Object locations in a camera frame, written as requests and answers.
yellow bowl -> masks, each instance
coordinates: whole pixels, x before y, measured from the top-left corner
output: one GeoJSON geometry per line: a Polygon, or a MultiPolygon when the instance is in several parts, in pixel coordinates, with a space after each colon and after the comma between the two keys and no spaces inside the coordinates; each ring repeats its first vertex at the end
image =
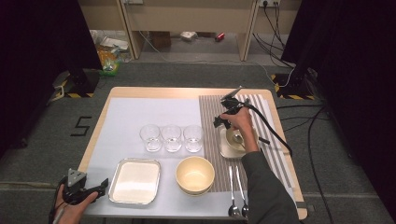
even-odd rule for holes
{"type": "Polygon", "coordinates": [[[206,193],[215,180],[215,169],[202,157],[188,157],[177,166],[176,180],[181,189],[190,195],[206,193]]]}
{"type": "MultiPolygon", "coordinates": [[[[256,142],[258,142],[259,141],[259,135],[257,134],[256,129],[253,129],[253,130],[254,130],[254,138],[256,139],[256,142]]],[[[236,134],[238,134],[238,135],[240,135],[242,137],[242,134],[239,132],[239,130],[233,130],[231,128],[227,129],[227,131],[225,132],[225,137],[227,139],[228,146],[230,146],[230,148],[238,150],[238,151],[245,151],[245,149],[241,146],[241,144],[236,143],[233,140],[233,136],[236,135],[236,134]]]]}

spoon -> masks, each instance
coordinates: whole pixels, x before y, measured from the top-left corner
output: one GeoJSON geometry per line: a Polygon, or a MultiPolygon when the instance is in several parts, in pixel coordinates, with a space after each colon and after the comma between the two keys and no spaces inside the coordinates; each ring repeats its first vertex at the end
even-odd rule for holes
{"type": "Polygon", "coordinates": [[[228,209],[228,216],[240,217],[241,212],[239,211],[239,208],[235,206],[235,197],[233,196],[233,167],[229,166],[229,170],[230,170],[230,184],[231,184],[231,199],[233,200],[233,204],[228,209]]]}
{"type": "Polygon", "coordinates": [[[242,190],[241,177],[239,176],[238,166],[236,166],[236,178],[238,179],[239,189],[241,190],[242,199],[244,200],[244,206],[242,207],[242,216],[248,218],[248,205],[247,201],[245,200],[244,191],[242,190]]]}
{"type": "Polygon", "coordinates": [[[235,141],[235,143],[240,144],[243,148],[245,148],[245,146],[243,145],[244,139],[242,138],[241,135],[235,134],[233,136],[233,140],[235,141]]]}

hand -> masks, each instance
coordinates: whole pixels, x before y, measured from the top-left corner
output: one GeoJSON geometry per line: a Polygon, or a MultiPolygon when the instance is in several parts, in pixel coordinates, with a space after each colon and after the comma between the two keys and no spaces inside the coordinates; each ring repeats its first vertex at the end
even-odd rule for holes
{"type": "Polygon", "coordinates": [[[64,202],[64,199],[62,197],[62,192],[64,191],[64,184],[62,184],[59,187],[58,191],[58,196],[56,198],[56,204],[55,206],[58,208],[55,213],[55,217],[58,216],[60,211],[64,209],[64,213],[61,216],[61,219],[59,220],[59,224],[61,223],[72,223],[72,224],[78,224],[79,221],[81,220],[82,214],[84,213],[85,209],[92,203],[96,197],[98,196],[98,192],[93,192],[90,194],[84,201],[82,201],[79,204],[72,205],[72,204],[67,204],[64,202]]]}
{"type": "Polygon", "coordinates": [[[245,143],[245,151],[260,151],[254,136],[253,123],[247,107],[242,107],[235,115],[221,114],[221,119],[227,119],[232,127],[242,134],[245,143]]]}

dark sleeve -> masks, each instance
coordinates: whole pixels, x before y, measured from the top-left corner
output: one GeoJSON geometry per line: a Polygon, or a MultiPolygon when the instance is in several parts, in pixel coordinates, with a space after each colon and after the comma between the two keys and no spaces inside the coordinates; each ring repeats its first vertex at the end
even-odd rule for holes
{"type": "Polygon", "coordinates": [[[247,174],[248,223],[299,223],[293,199],[271,171],[264,154],[249,152],[242,163],[247,174]]]}

small square dish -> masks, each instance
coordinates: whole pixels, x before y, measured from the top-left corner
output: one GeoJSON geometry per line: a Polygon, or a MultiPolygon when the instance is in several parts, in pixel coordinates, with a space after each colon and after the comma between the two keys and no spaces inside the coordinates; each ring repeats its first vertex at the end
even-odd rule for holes
{"type": "Polygon", "coordinates": [[[108,197],[113,203],[151,203],[157,195],[161,165],[155,160],[120,161],[111,182],[108,197]]]}

